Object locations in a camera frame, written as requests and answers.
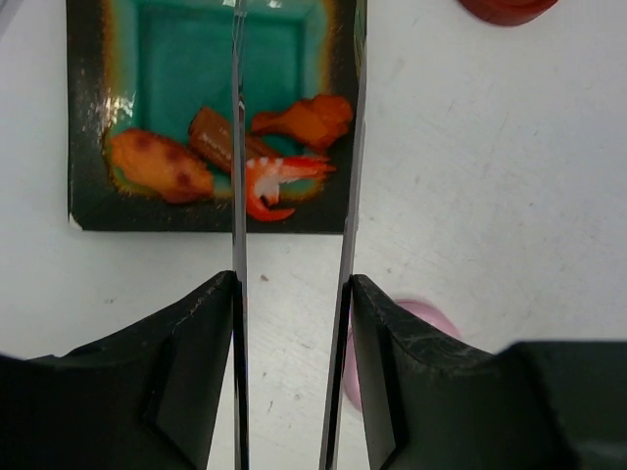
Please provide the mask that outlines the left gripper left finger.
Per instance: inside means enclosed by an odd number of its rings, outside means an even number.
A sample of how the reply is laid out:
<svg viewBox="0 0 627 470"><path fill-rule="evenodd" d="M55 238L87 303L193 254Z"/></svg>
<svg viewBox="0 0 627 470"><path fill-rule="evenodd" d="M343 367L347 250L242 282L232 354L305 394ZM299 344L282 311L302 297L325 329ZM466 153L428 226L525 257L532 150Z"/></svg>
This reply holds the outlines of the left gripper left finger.
<svg viewBox="0 0 627 470"><path fill-rule="evenodd" d="M230 271L66 355L1 359L5 469L203 469L232 331Z"/></svg>

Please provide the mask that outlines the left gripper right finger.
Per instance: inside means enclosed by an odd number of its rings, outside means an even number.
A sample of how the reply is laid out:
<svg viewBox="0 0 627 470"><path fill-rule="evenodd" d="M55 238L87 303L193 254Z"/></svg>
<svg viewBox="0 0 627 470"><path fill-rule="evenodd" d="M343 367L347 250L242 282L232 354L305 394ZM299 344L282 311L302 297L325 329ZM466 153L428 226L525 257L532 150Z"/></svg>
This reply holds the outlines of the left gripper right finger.
<svg viewBox="0 0 627 470"><path fill-rule="evenodd" d="M373 469L622 469L626 345L518 342L483 352L353 279Z"/></svg>

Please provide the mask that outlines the metal tongs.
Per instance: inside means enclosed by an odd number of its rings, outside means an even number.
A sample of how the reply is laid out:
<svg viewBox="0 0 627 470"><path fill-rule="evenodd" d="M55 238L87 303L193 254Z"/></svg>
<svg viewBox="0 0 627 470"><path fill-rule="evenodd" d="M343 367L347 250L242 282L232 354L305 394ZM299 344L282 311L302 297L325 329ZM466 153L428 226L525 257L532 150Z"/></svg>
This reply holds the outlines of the metal tongs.
<svg viewBox="0 0 627 470"><path fill-rule="evenodd" d="M243 54L247 3L234 4L231 61L231 111L233 117L231 140L232 200L232 264L236 275L233 294L233 361L234 361L234 429L236 469L250 467L249 452L249 387L248 387L248 302L247 302L247 220L246 161L245 161L245 100L243 92ZM329 359L322 439L318 467L335 469L340 435L342 382L348 344L350 309L352 304L352 275L354 268L359 203L362 181L363 146L365 137L365 102L367 86L366 53L367 3L358 1L354 8L354 56L359 82L349 202L342 238L339 280L334 314L334 327Z"/></svg>

